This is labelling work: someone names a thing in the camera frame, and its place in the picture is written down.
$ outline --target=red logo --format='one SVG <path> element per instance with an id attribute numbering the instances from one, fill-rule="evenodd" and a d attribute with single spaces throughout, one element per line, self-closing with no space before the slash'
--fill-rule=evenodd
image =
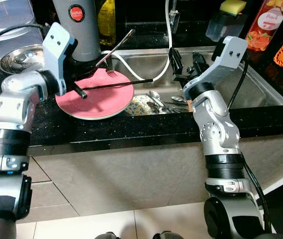
<path id="1" fill-rule="evenodd" d="M 69 8 L 69 16 L 73 21 L 81 22 L 85 17 L 84 9 L 80 5 L 72 5 Z"/>

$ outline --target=gray thermos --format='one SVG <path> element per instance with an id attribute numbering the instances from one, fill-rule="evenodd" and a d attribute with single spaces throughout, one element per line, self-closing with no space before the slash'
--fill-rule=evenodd
<path id="1" fill-rule="evenodd" d="M 99 32 L 94 0 L 53 0 L 61 25 L 78 41 L 72 55 L 77 61 L 100 56 Z"/>

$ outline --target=sponge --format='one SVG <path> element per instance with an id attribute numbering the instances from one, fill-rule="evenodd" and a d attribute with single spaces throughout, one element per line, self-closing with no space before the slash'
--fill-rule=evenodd
<path id="1" fill-rule="evenodd" d="M 242 0 L 226 0 L 221 4 L 220 10 L 236 16 L 245 8 L 246 2 Z"/>

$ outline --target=yellow bottle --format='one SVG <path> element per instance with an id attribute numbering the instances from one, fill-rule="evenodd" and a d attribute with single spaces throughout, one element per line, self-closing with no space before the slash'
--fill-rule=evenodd
<path id="1" fill-rule="evenodd" d="M 115 1 L 106 0 L 98 13 L 100 43 L 112 46 L 116 42 Z"/>

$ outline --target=white cable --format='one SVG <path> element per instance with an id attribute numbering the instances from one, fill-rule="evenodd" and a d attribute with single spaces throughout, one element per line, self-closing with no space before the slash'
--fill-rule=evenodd
<path id="1" fill-rule="evenodd" d="M 170 28 L 170 23 L 169 23 L 169 0 L 166 0 L 165 15 L 166 15 L 167 30 L 168 30 L 169 49 L 170 49 L 172 47 L 172 34 L 171 34 L 171 28 Z M 108 54 L 109 52 L 110 51 L 103 51 L 102 54 Z M 136 77 L 140 81 L 144 80 L 131 69 L 128 63 L 118 53 L 113 52 L 112 55 L 118 58 L 124 64 L 124 66 L 130 71 L 130 73 L 133 74 L 134 77 Z M 167 71 L 167 68 L 169 67 L 169 64 L 170 64 L 170 60 L 168 56 L 165 67 L 163 68 L 162 72 L 157 77 L 153 78 L 153 81 L 156 81 L 157 79 L 161 78 L 165 74 L 165 72 Z"/>

